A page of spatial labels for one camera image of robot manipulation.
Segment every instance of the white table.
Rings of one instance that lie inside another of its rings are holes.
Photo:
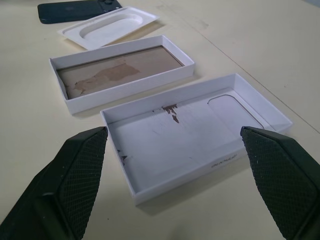
[[[84,51],[44,25],[37,5],[0,1],[0,221],[63,142],[102,126],[99,111],[231,73],[239,73],[284,112],[295,138],[320,161],[320,8],[302,0],[121,0],[159,15],[121,39],[166,35],[196,62],[194,78],[70,115],[49,57]],[[107,144],[99,192],[85,240],[283,239],[247,158],[135,207]]]

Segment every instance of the beige table surface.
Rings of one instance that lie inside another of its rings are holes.
[[[119,40],[166,35],[196,62],[194,78],[70,115],[49,57],[84,51],[44,25],[37,5],[0,0],[0,221],[33,176],[99,111],[191,82],[239,73],[294,123],[289,135],[320,161],[320,8],[302,0],[121,0],[160,16]],[[248,158],[135,207],[107,144],[85,240],[280,240]]]

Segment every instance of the brown cardboard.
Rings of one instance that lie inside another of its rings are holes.
[[[130,83],[183,65],[163,46],[57,70],[69,99]]]

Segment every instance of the cardboard box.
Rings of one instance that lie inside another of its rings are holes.
[[[195,63],[165,36],[50,58],[71,114],[193,75]]]
[[[238,74],[101,111],[135,204],[246,154],[242,126],[286,132],[292,122]]]

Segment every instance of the smartphone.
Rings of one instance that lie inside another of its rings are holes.
[[[43,24],[56,24],[87,20],[121,8],[117,0],[82,0],[43,3],[38,15]]]

